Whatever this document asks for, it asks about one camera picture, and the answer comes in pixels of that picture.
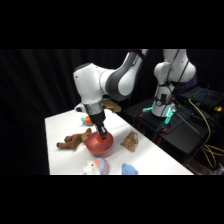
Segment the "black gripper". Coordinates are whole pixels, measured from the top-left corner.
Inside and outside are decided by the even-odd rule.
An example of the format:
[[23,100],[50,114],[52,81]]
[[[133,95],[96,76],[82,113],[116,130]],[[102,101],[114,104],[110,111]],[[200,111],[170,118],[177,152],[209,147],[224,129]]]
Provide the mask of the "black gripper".
[[103,140],[107,136],[107,129],[105,128],[103,122],[106,118],[105,113],[101,111],[100,113],[97,114],[90,114],[89,118],[91,122],[96,126],[96,131],[98,133],[98,137],[100,140]]

